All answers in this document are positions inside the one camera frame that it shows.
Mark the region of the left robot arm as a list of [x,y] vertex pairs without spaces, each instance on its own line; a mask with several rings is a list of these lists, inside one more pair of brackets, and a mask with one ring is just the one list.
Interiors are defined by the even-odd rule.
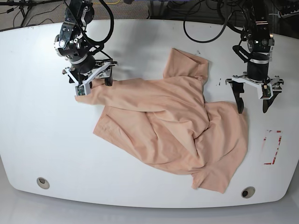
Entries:
[[266,113],[277,95],[282,92],[281,85],[284,84],[284,80],[279,76],[268,76],[275,44],[273,34],[269,31],[268,10],[262,0],[246,0],[242,9],[245,25],[241,42],[246,42],[249,50],[238,44],[233,46],[233,51],[246,63],[247,70],[242,75],[227,79],[226,83],[231,85],[239,114],[244,109],[244,102],[240,97],[240,94],[244,93],[244,84],[256,88],[258,98],[263,100],[263,112]]

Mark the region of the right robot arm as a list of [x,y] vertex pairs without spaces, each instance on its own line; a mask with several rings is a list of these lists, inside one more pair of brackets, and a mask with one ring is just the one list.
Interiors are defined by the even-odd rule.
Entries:
[[110,18],[110,28],[107,36],[96,41],[86,34],[86,27],[94,18],[94,8],[91,0],[71,0],[66,3],[64,22],[60,33],[54,41],[54,48],[60,57],[64,57],[71,63],[67,71],[69,83],[82,85],[92,70],[102,68],[105,62],[110,62],[107,70],[112,72],[115,61],[103,52],[104,44],[111,38],[114,30],[114,15],[108,4],[101,0],[100,3],[106,9]]

